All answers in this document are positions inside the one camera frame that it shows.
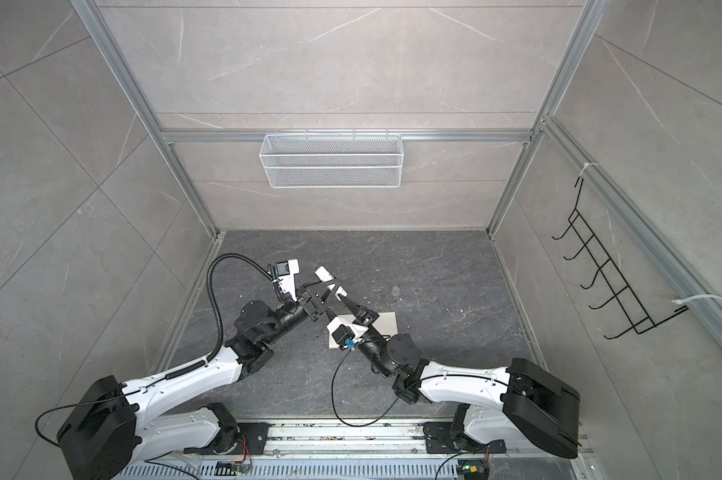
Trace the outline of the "white paper envelope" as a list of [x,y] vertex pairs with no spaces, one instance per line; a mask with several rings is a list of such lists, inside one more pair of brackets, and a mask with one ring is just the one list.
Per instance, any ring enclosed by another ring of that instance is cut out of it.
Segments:
[[[355,320],[351,314],[343,314],[335,317],[328,325],[329,348],[341,349],[341,346],[333,339],[332,333],[340,324],[350,325]],[[374,321],[373,327],[383,336],[393,336],[398,333],[398,325],[395,312],[382,312]]]

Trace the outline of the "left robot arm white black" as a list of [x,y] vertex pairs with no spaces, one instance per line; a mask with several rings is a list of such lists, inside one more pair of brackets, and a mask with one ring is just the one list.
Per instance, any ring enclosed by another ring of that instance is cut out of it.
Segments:
[[256,300],[245,304],[234,325],[235,335],[212,353],[164,372],[124,382],[108,375],[95,381],[56,434],[75,479],[111,479],[135,462],[174,451],[225,453],[233,448],[238,425],[221,404],[187,414],[174,408],[210,390],[243,380],[272,357],[271,346],[306,320],[332,321],[330,297],[346,298],[343,288],[318,270],[319,294],[305,284],[284,290],[277,309]]

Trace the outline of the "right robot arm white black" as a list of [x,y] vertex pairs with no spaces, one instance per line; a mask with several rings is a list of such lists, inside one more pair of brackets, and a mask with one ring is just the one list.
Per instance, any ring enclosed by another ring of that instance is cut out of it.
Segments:
[[327,326],[342,350],[360,352],[372,371],[394,378],[393,391],[408,404],[456,403],[453,441],[478,448],[509,436],[523,436],[538,449],[565,459],[578,455],[580,394],[534,362],[513,358],[507,367],[461,368],[429,360],[411,336],[382,335],[379,314],[339,293],[353,315]]

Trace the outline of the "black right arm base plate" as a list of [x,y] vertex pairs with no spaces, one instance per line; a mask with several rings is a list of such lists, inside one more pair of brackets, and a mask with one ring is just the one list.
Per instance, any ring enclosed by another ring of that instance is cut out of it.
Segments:
[[507,452],[504,440],[492,440],[483,444],[469,438],[449,422],[425,422],[422,431],[428,454],[505,454]]

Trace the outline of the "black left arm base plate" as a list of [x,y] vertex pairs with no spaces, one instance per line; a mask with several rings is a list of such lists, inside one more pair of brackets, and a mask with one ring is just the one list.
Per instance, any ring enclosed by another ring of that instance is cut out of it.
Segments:
[[239,423],[235,429],[224,427],[220,431],[218,444],[213,448],[217,455],[243,456],[248,454],[262,455],[270,430],[267,422]]

